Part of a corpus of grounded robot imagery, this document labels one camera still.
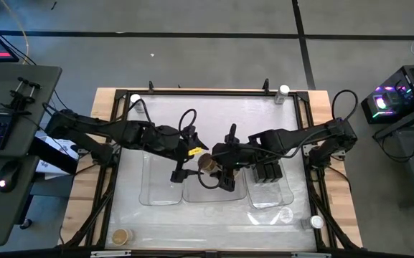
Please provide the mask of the narrow clear plastic bin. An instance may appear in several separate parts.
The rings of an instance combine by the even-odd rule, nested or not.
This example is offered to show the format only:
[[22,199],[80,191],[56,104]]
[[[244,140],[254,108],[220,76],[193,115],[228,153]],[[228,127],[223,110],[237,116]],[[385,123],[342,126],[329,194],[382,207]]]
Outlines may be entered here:
[[143,152],[139,201],[145,206],[168,206],[182,200],[184,185],[170,181],[176,161]]
[[294,195],[289,187],[283,163],[279,160],[271,164],[276,162],[280,164],[283,172],[283,177],[277,182],[256,183],[253,178],[253,169],[256,165],[245,169],[248,199],[250,205],[255,209],[269,209],[293,203]]

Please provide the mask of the brown cap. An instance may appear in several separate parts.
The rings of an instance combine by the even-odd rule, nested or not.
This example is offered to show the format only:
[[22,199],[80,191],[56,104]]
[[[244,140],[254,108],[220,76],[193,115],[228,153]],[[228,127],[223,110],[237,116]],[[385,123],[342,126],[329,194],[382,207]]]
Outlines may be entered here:
[[213,160],[213,157],[210,153],[205,153],[199,157],[197,164],[201,171],[211,173],[214,171],[217,163]]

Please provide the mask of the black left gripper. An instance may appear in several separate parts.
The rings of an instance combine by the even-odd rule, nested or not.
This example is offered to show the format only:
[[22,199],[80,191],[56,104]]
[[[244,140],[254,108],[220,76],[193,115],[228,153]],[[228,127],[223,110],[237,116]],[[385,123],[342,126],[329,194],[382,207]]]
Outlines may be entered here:
[[181,131],[181,138],[175,150],[175,161],[177,162],[175,169],[171,173],[170,181],[172,183],[182,183],[188,176],[194,175],[197,172],[184,169],[183,165],[193,159],[194,156],[188,156],[188,151],[191,149],[209,150],[209,148],[197,137],[194,125],[188,125]]

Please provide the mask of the silver bracket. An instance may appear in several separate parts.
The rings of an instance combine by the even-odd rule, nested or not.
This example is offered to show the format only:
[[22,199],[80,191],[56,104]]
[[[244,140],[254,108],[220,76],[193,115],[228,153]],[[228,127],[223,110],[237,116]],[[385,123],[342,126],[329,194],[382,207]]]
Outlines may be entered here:
[[103,250],[91,252],[90,258],[119,258],[131,255],[131,250]]
[[291,258],[331,258],[331,254],[319,252],[293,252]]

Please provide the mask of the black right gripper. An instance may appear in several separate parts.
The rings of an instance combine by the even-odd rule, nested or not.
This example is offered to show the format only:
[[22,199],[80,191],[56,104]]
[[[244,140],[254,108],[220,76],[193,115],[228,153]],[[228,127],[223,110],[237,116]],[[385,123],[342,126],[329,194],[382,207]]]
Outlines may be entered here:
[[211,176],[220,176],[220,188],[228,192],[235,190],[234,171],[248,163],[250,152],[245,150],[245,144],[235,137],[237,125],[233,123],[224,143],[217,143],[212,148],[212,155],[219,155],[219,165],[213,165]]

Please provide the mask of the wide clear plastic bin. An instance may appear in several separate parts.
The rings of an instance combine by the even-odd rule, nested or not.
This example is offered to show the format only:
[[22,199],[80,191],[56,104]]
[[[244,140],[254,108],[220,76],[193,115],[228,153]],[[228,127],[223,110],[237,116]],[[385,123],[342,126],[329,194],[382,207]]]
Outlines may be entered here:
[[[198,158],[188,161],[183,168],[197,172]],[[184,179],[184,189],[182,197],[186,202],[217,202],[217,201],[237,201],[247,196],[247,187],[245,177],[242,171],[234,171],[235,190],[226,191],[220,187],[216,189],[206,189],[198,181],[197,174],[188,176]],[[210,173],[202,170],[201,179],[204,184],[214,186],[218,183],[216,177],[210,176]]]

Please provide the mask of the wooden table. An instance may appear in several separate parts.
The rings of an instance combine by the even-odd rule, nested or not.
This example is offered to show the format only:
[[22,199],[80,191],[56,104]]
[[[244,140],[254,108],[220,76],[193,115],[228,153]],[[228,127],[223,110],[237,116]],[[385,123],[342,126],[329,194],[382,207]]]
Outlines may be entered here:
[[[150,95],[146,88],[111,88],[99,87],[95,93],[91,116],[110,120],[111,116],[122,113],[126,102],[125,96],[133,93]],[[264,96],[263,90],[254,89],[215,89],[215,88],[159,88],[154,90],[155,95],[239,95]],[[298,111],[302,118],[298,121],[304,127],[318,125],[331,119],[331,103],[326,90],[291,90],[298,99]],[[73,180],[70,198],[67,204],[65,217],[60,228],[58,242],[68,242],[79,231],[90,215],[93,205],[105,192],[109,185],[111,169],[104,172],[94,166],[90,156],[79,161],[78,170],[81,174]],[[352,194],[349,192],[347,180],[342,177],[347,173],[344,162],[333,159],[332,166],[326,172],[324,182],[315,185],[318,195],[326,194],[324,203],[330,209],[331,215],[336,220],[342,231],[358,247],[362,246],[357,217],[354,212]]]

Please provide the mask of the black computer mouse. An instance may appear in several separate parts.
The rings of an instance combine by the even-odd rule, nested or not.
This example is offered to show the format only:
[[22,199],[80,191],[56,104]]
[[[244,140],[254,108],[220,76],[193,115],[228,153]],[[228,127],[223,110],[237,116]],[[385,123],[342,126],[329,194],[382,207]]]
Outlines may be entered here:
[[0,192],[12,191],[16,184],[21,168],[21,163],[17,160],[6,162],[0,170]]

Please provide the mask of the white cardboard box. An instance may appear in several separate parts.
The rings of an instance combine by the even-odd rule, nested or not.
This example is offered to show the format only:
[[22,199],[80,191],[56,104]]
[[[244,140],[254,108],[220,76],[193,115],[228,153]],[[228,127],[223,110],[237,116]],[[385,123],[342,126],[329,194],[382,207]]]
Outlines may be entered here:
[[[48,145],[50,145],[51,147],[55,148],[57,151],[61,152],[62,154],[68,154],[76,161],[78,160],[79,154],[72,149],[72,146],[74,145],[72,141],[63,139],[52,139],[49,136],[41,136],[40,139]],[[37,164],[36,172],[43,173],[47,180],[67,175],[67,172],[43,160],[40,160]]]

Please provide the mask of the black clamp stand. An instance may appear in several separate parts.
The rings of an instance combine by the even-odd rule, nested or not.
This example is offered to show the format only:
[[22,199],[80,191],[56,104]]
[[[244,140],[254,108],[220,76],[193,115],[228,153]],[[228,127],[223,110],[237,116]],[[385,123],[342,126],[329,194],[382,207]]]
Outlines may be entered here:
[[[14,114],[17,115],[31,115],[32,113],[26,110],[28,105],[34,104],[35,99],[33,98],[34,91],[42,89],[41,85],[36,82],[30,82],[29,80],[18,77],[19,81],[18,86],[15,90],[10,91],[10,96],[12,101],[9,104],[1,103],[1,106],[7,110],[11,110]],[[29,95],[23,95],[21,89],[23,86],[28,86],[31,89]]]

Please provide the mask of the white-lid spice jar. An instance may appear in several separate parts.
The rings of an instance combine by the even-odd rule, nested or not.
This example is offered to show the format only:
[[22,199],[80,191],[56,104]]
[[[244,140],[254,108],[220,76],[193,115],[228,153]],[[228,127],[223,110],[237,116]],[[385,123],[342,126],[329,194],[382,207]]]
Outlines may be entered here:
[[289,92],[290,87],[288,85],[281,85],[278,88],[278,91],[274,98],[275,104],[282,105],[288,97]]
[[310,216],[301,220],[303,229],[321,229],[324,226],[324,219],[319,215]]
[[145,113],[146,103],[138,94],[133,94],[130,97],[131,101],[131,110],[135,110],[137,113]]

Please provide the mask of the black metal table frame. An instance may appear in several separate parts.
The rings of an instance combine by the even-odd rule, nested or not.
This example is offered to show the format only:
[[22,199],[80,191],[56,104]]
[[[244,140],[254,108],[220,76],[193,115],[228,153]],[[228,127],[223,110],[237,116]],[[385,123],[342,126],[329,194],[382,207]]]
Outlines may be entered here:
[[[292,91],[283,104],[274,91],[172,89],[142,92],[157,125],[194,123],[208,147],[269,129],[299,130],[323,141],[331,119],[328,95]],[[292,254],[357,250],[329,210],[324,177],[314,173],[296,143],[279,163],[283,178],[253,185],[252,171],[235,175],[232,193],[214,180],[190,176],[172,183],[176,163],[140,150],[120,149],[114,164],[80,162],[63,224],[62,251],[74,247],[131,256]]]

